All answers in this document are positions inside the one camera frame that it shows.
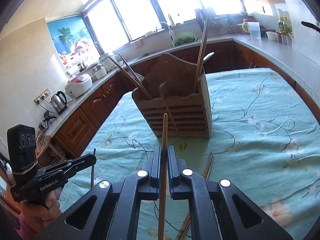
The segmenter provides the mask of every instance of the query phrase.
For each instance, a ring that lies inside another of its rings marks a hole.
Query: white rice cooker
[[[89,74],[80,74],[69,81],[65,86],[66,93],[71,98],[78,98],[92,87],[92,79]]]

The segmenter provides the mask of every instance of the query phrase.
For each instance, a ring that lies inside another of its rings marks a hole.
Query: light blue tablecloth
[[[320,214],[319,124],[297,93],[270,69],[206,78],[213,106],[210,140],[169,138],[169,144],[201,174],[208,154],[214,153],[210,180],[231,180],[295,240],[302,239]],[[116,182],[139,170],[159,144],[129,92],[84,154],[97,149],[96,183]],[[89,190],[90,173],[81,171],[65,185],[62,211]],[[142,202],[137,239],[157,239],[157,207],[157,202]],[[167,196],[166,239],[175,238],[187,212],[187,201]]]

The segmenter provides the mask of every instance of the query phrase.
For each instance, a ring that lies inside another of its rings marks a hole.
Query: electric kettle
[[[60,115],[63,113],[64,110],[67,109],[67,98],[66,95],[62,91],[58,91],[52,98],[51,98],[51,104],[53,108],[57,111],[57,113]]]

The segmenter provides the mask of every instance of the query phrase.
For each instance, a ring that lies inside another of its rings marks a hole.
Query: power outlet
[[[38,106],[43,99],[42,98],[46,98],[48,95],[50,95],[50,89],[47,88],[45,91],[43,91],[36,99],[34,99],[33,101],[36,103],[36,105]]]

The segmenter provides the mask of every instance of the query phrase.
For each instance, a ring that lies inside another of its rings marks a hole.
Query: countertop
[[[207,44],[225,41],[235,41],[249,49],[252,49],[277,65],[295,81],[297,81],[297,83],[311,96],[315,103],[320,106],[320,93],[318,93],[320,91],[320,66],[315,62],[288,47],[287,45],[280,44],[275,41],[269,41],[267,38],[262,38],[261,40],[251,40],[250,35],[246,34],[224,34],[220,36],[208,37]],[[128,60],[128,64],[130,66],[134,66],[135,64],[158,57],[164,53],[170,53],[196,46],[200,46],[200,41],[175,48],[171,47],[149,54],[145,57],[138,57],[136,59]],[[88,92],[79,98],[74,99],[71,104],[68,105],[68,108],[61,115],[59,115],[57,119],[54,119],[46,132],[46,136],[52,138],[63,125],[63,123],[71,116],[71,114],[73,114],[73,112],[104,82],[112,78],[119,71],[119,69],[114,69],[108,72],[106,76],[95,81]]]

